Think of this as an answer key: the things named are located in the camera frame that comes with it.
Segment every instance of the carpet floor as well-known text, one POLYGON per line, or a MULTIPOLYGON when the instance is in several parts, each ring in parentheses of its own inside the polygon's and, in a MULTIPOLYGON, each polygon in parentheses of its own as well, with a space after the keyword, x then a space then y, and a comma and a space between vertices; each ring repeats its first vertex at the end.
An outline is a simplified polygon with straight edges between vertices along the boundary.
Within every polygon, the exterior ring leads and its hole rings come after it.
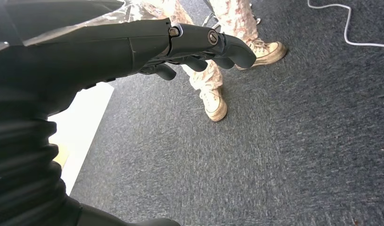
MULTIPOLYGON (((197 24, 209 9, 181 1, 197 24)), ((353 8, 349 38, 384 43, 384 0, 353 8)), ((384 226, 384 48, 344 42, 347 10, 253 0, 281 61, 222 70, 211 122, 188 76, 134 75, 115 90, 71 196, 127 222, 384 226)))

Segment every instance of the shoelace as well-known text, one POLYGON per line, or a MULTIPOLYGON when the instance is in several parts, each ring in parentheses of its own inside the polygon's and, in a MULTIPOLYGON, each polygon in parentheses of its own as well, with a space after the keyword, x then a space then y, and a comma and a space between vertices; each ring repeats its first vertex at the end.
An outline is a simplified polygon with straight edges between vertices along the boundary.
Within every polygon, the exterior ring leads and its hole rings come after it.
POLYGON ((212 86, 210 85, 210 83, 207 83, 205 86, 201 87, 201 92, 200 92, 200 98, 203 100, 204 103, 210 105, 211 101, 210 101, 210 98, 212 97, 215 100, 217 100, 216 98, 219 97, 217 94, 215 94, 213 92, 213 88, 212 86))
POLYGON ((251 42, 251 44, 254 48, 257 48, 260 52, 264 52, 266 46, 265 46, 265 42, 261 39, 255 39, 251 42))

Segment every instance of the metal screw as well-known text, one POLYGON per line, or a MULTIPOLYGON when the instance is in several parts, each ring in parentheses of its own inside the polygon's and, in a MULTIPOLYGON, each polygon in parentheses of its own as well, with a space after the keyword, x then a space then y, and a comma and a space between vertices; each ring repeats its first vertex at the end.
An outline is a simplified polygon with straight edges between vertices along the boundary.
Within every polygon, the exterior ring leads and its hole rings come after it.
POLYGON ((168 33, 170 34, 171 37, 176 37, 179 35, 179 31, 175 27, 170 28, 168 33))
POLYGON ((217 34, 216 31, 214 31, 214 30, 210 30, 210 31, 208 32, 208 41, 209 41, 210 44, 212 44, 212 45, 217 44, 217 42, 218 42, 218 34, 217 34))

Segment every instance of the person's foot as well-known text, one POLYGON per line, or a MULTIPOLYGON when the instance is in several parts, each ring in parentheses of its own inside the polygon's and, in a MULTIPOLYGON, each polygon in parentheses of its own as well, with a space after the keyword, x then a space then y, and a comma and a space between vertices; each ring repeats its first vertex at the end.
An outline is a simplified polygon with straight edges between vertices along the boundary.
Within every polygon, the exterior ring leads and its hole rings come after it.
MULTIPOLYGON (((265 43, 261 39, 256 39, 250 43, 249 47, 257 57, 252 67, 275 63, 282 59, 287 52, 286 47, 279 41, 265 43)), ((237 65, 235 67, 239 70, 246 70, 246 68, 241 68, 237 65)))
POLYGON ((202 89, 200 98, 203 100, 205 112, 211 120, 220 121, 225 117, 228 106, 219 89, 202 89))

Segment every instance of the pink camouflage pants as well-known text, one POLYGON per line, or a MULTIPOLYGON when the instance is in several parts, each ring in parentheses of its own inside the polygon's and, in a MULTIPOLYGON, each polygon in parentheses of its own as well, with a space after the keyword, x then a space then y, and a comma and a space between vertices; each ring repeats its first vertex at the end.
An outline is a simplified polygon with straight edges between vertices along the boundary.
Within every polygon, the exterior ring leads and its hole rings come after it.
MULTIPOLYGON (((193 24, 179 0, 145 0, 145 2, 159 8, 162 16, 169 17, 173 23, 193 24)), ((222 32, 238 37, 246 44, 258 38, 256 21, 253 18, 249 0, 211 0, 210 2, 222 32)), ((196 90, 216 89, 222 85, 222 74, 218 66, 212 60, 207 63, 208 66, 203 72, 195 72, 188 66, 182 65, 183 70, 190 76, 190 84, 196 90)))

